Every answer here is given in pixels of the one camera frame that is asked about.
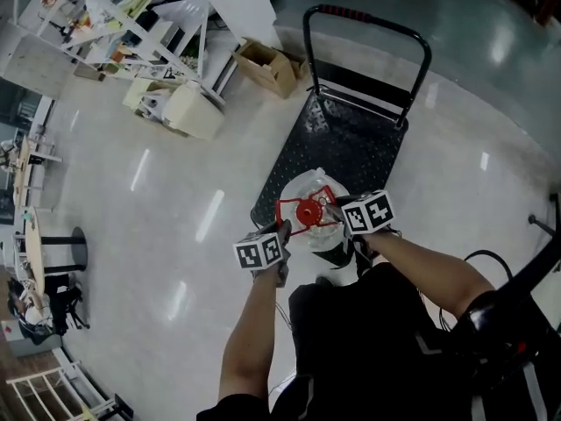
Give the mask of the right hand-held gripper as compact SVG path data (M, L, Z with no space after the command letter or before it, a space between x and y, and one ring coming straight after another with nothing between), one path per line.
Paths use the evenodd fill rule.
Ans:
M333 203L325 205L334 221L346 225L351 235L371 234L388 227L394 220L394 209L386 190L361 196L341 208Z

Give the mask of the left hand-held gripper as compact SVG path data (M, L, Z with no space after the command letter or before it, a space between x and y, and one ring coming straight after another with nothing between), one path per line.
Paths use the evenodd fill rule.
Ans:
M233 245L233 251L242 270L252 273L256 278L266 271L277 272L277 287L284 288L288 278L288 259L286 245L292 231L291 222L283 220L277 232L253 232Z

